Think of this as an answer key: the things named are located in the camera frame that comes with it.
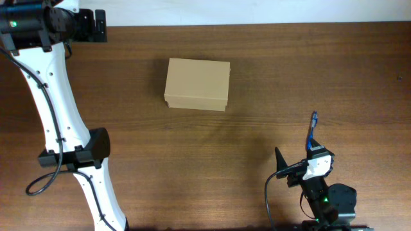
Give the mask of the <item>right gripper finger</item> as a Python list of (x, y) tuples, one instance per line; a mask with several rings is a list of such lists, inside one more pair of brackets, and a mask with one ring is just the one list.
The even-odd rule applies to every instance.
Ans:
[(275, 147), (274, 151), (276, 159), (276, 173), (277, 175), (284, 175), (284, 171), (288, 168), (288, 164), (286, 163), (278, 147)]
[(324, 146), (319, 144), (315, 139), (311, 138), (310, 139), (310, 149), (311, 150), (319, 150), (319, 149), (323, 149)]

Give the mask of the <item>brown cardboard box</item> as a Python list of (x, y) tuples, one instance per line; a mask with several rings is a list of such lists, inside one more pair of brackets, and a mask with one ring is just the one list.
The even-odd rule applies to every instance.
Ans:
[(224, 112), (230, 71), (229, 62), (170, 58), (165, 102), (170, 108)]

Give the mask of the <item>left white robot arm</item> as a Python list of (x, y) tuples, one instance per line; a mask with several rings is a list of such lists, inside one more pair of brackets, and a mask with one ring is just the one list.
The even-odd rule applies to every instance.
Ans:
[(109, 175), (110, 138), (105, 128), (88, 129), (78, 111), (66, 62), (74, 42), (105, 43), (104, 10), (78, 1), (4, 1), (1, 52), (26, 78), (44, 129), (43, 176), (52, 184), (71, 174), (79, 182), (96, 230), (128, 230)]

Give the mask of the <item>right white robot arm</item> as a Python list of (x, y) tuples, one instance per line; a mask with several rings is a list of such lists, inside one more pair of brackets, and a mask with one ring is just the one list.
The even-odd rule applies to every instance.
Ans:
[(288, 187), (300, 186), (300, 198), (305, 198), (313, 213), (312, 217), (301, 224), (301, 230), (371, 230), (371, 227), (352, 226), (356, 217), (356, 197), (354, 188), (344, 184), (328, 185), (325, 178), (332, 172), (334, 153), (311, 139), (311, 147), (306, 158), (288, 165), (279, 148), (274, 150), (277, 171), (270, 179), (286, 178)]

